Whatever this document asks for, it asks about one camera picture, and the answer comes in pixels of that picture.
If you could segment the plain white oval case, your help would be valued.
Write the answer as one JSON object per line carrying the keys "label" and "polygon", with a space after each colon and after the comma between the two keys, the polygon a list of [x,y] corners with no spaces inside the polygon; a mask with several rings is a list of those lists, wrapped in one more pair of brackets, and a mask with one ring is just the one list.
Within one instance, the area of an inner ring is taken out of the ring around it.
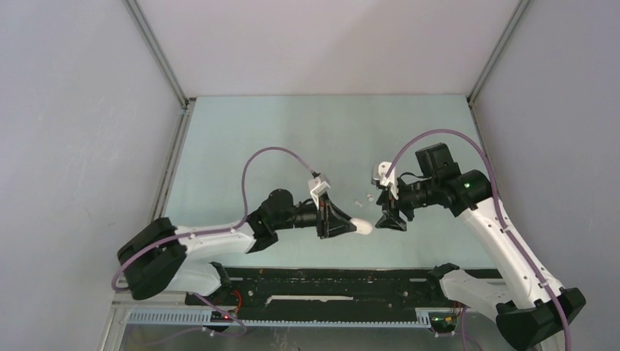
{"label": "plain white oval case", "polygon": [[364,219],[351,218],[349,221],[354,227],[354,232],[360,235],[369,235],[374,230],[374,225]]}

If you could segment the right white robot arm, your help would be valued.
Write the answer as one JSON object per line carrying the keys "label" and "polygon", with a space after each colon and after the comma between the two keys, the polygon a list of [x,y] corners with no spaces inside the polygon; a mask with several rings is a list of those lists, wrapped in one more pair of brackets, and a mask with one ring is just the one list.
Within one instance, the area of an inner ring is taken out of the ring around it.
{"label": "right white robot arm", "polygon": [[405,231],[418,208],[439,205],[467,224],[494,262],[503,285],[471,276],[452,263],[427,273],[426,298],[436,306],[462,303],[494,321],[516,350],[565,350],[565,325],[586,299],[576,287],[565,287],[536,258],[500,200],[479,170],[462,173],[449,148],[437,143],[416,152],[422,178],[407,183],[395,174],[392,162],[374,168],[373,184],[380,190],[382,217],[378,228]]}

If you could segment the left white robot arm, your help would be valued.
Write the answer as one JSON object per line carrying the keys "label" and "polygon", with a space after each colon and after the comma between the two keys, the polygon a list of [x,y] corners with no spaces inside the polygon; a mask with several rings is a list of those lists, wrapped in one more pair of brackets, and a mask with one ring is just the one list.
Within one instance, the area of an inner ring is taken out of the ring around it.
{"label": "left white robot arm", "polygon": [[278,241],[280,230],[310,227],[320,239],[372,231],[371,224],[345,214],[327,194],[294,203],[289,191],[276,189],[236,229],[176,227],[161,217],[123,245],[117,257],[136,301],[170,291],[197,293],[219,305],[230,298],[231,285],[214,257],[260,252]]}

